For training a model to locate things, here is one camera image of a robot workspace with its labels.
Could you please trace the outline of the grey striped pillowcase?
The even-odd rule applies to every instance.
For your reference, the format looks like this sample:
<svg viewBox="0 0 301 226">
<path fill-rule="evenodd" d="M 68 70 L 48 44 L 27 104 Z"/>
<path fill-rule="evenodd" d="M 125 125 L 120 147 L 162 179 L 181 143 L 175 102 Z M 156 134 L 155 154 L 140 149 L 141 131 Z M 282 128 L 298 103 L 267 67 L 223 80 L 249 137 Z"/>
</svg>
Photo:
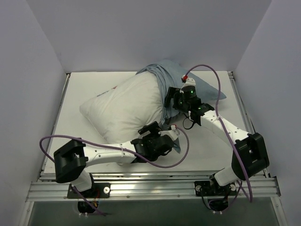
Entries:
<svg viewBox="0 0 301 226">
<path fill-rule="evenodd" d="M 162 103 L 165 103 L 168 88 L 181 88 L 181 78 L 186 74 L 187 69 L 181 67 L 178 63 L 170 60 L 161 60 L 150 64 L 143 69 L 137 71 L 137 74 L 150 72 L 156 76 L 158 88 L 161 94 Z M 215 101 L 218 97 L 218 89 L 211 86 L 209 83 L 199 78 L 193 73 L 189 73 L 188 77 L 193 78 L 196 82 L 196 93 L 199 98 L 205 103 Z"/>
</svg>

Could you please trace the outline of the white pillow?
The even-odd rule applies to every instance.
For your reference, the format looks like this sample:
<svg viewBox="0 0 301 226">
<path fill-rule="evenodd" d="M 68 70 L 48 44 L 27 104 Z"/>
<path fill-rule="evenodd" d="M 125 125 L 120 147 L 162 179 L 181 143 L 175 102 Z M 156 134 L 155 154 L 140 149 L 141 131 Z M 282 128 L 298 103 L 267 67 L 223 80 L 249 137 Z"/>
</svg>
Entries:
<svg viewBox="0 0 301 226">
<path fill-rule="evenodd" d="M 79 107 L 96 131 L 109 144 L 139 137 L 138 130 L 161 125 L 163 104 L 157 78 L 150 72 L 135 75 Z"/>
</svg>

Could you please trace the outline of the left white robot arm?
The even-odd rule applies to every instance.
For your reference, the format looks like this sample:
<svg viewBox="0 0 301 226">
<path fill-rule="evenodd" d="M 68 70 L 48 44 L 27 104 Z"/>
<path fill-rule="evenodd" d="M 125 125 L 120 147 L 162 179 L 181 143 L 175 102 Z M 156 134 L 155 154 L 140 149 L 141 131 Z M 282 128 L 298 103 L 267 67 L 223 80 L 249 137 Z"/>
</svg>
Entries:
<svg viewBox="0 0 301 226">
<path fill-rule="evenodd" d="M 154 162 L 172 151 L 179 133 L 175 126 L 163 130 L 157 122 L 144 126 L 142 136 L 124 143 L 87 146 L 79 139 L 71 139 L 54 152 L 55 179 L 59 184 L 71 183 L 83 197 L 94 194 L 93 177 L 86 168 L 104 164 L 131 164 Z"/>
</svg>

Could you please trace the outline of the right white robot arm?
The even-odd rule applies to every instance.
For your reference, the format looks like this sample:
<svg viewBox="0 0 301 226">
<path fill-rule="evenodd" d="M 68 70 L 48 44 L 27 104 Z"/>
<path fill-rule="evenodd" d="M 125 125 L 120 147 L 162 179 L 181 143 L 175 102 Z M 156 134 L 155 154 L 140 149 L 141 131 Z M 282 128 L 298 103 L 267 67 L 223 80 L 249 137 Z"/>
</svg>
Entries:
<svg viewBox="0 0 301 226">
<path fill-rule="evenodd" d="M 197 97 L 195 86 L 170 87 L 164 106 L 186 114 L 193 123 L 212 131 L 233 149 L 231 165 L 215 173 L 209 182 L 212 193 L 220 194 L 226 185 L 238 179 L 247 180 L 269 166 L 263 136 L 241 130 L 222 118 L 211 105 Z"/>
</svg>

